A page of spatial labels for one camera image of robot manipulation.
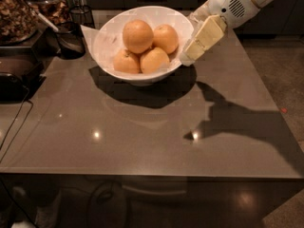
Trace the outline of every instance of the glass jar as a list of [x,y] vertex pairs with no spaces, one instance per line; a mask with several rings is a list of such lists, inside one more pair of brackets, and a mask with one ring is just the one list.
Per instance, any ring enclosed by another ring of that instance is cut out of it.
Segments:
[[37,30],[37,20],[23,0],[0,0],[0,45],[27,40]]
[[28,4],[55,25],[71,21],[67,0],[28,0]]

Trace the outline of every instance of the white bowl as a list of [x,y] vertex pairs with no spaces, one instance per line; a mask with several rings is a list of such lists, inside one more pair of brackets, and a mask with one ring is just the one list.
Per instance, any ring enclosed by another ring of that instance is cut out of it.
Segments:
[[[161,24],[168,24],[177,31],[180,39],[179,47],[169,55],[169,68],[160,69],[151,74],[130,74],[114,70],[113,58],[120,49],[125,48],[124,25],[135,19],[144,20],[152,29]],[[176,10],[160,6],[139,7],[124,11],[109,20],[99,30],[91,53],[94,60],[106,73],[135,86],[148,86],[167,77],[181,65],[180,54],[192,31],[193,26],[190,21]]]

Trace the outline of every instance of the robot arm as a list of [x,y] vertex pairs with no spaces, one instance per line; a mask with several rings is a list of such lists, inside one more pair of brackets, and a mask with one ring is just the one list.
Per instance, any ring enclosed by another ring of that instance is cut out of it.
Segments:
[[208,0],[189,16],[195,30],[183,48],[180,61],[186,66],[192,65],[223,37],[227,27],[241,26],[272,1]]

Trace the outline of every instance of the wire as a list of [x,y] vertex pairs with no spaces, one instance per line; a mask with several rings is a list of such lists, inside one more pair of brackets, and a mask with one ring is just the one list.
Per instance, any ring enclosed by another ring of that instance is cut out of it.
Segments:
[[6,156],[8,150],[10,149],[10,145],[12,144],[12,142],[14,141],[14,139],[16,138],[16,136],[17,136],[17,134],[19,133],[21,127],[22,127],[23,124],[25,123],[25,121],[26,121],[26,119],[27,119],[27,117],[28,117],[30,111],[31,111],[32,108],[33,108],[33,102],[31,102],[31,101],[26,101],[26,98],[27,98],[27,96],[29,95],[29,89],[28,89],[27,87],[25,87],[25,89],[26,89],[28,92],[27,92],[26,96],[24,97],[24,99],[22,100],[22,102],[21,102],[21,104],[20,104],[20,106],[19,106],[18,112],[17,112],[16,116],[14,117],[13,121],[11,122],[11,124],[10,124],[10,126],[9,126],[9,129],[8,129],[8,131],[6,132],[6,134],[5,134],[4,138],[3,138],[3,141],[1,142],[0,151],[1,151],[3,145],[4,145],[5,141],[6,141],[6,138],[7,138],[8,134],[10,133],[10,130],[11,130],[13,124],[15,123],[15,121],[17,120],[17,118],[18,118],[18,116],[19,116],[19,114],[20,114],[20,112],[21,112],[21,109],[22,109],[22,106],[23,106],[24,102],[28,102],[28,103],[30,104],[30,109],[29,109],[29,111],[28,111],[28,113],[27,113],[25,119],[22,121],[21,125],[19,126],[18,130],[16,131],[16,133],[15,133],[14,136],[12,137],[12,139],[11,139],[11,141],[10,141],[10,143],[9,143],[9,145],[8,145],[8,147],[7,147],[7,149],[6,149],[6,151],[5,151],[5,153],[3,154],[3,156],[2,156],[1,159],[0,159],[0,163],[2,162],[2,160],[4,159],[4,157]]
[[25,211],[25,209],[23,207],[21,207],[21,205],[15,200],[15,198],[12,196],[12,194],[10,193],[10,190],[8,189],[8,187],[5,185],[4,181],[2,180],[2,178],[0,177],[0,181],[4,187],[4,189],[6,190],[9,198],[11,199],[11,201],[22,211],[23,214],[25,214],[25,216],[27,217],[28,221],[36,228],[39,228],[35,222],[31,219],[31,217],[29,216],[29,214]]

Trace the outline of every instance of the orange fruit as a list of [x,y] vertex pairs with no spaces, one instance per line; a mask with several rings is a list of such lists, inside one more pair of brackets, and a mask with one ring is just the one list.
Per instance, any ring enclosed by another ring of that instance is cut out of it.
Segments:
[[140,59],[127,49],[121,49],[114,57],[114,69],[120,72],[140,73]]
[[153,30],[143,20],[127,22],[123,27],[123,43],[133,53],[143,53],[152,46]]
[[149,49],[140,58],[141,71],[144,74],[154,72],[162,64],[169,65],[169,63],[169,56],[159,47]]
[[179,35],[170,25],[159,25],[154,28],[153,33],[153,46],[162,48],[167,54],[171,54],[179,46]]

